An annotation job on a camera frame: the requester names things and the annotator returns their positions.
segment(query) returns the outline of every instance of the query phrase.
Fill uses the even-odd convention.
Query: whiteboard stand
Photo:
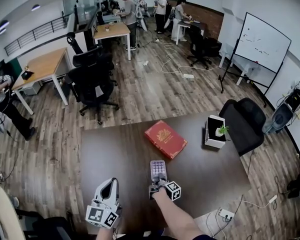
[[[258,84],[266,87],[266,91],[262,97],[264,102],[264,107],[267,106],[266,94],[276,79],[282,65],[284,64],[284,59],[287,55],[291,44],[291,39],[281,33],[279,30],[269,25],[262,19],[253,16],[250,13],[245,14],[245,19],[241,29],[239,38],[235,43],[230,62],[228,63],[223,77],[219,75],[218,79],[221,85],[221,93],[224,92],[223,81],[226,74],[232,74],[239,78],[250,81],[253,84]],[[269,86],[254,81],[244,73],[237,74],[229,71],[229,67],[233,64],[234,55],[240,56],[244,59],[252,61],[265,69],[275,73]]]

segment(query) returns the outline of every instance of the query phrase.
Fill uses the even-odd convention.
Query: ceiling light
[[[31,11],[35,11],[36,9],[39,9],[39,8],[40,8],[40,5],[39,5],[39,4],[35,4],[35,5],[32,7]]]
[[[4,28],[0,31],[0,35],[2,35],[4,32],[6,32],[7,30]]]
[[[6,26],[9,25],[9,21],[7,21],[6,19],[1,21],[0,23],[0,31],[3,30]]]

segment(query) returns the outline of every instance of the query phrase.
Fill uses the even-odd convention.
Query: red book
[[[145,131],[145,136],[170,159],[173,159],[188,143],[162,120]]]

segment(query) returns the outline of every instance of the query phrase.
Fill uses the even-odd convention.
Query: small green plant
[[[224,126],[224,125],[222,125],[222,126],[219,128],[218,132],[219,132],[220,134],[226,134],[226,133],[228,132],[228,130],[229,130],[229,126]]]

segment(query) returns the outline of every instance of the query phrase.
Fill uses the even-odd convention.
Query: metal railing
[[[18,39],[14,40],[6,47],[4,47],[6,54],[10,56],[12,53],[31,42],[36,41],[37,39],[44,37],[45,35],[66,28],[69,16],[70,14],[54,19],[20,36]]]

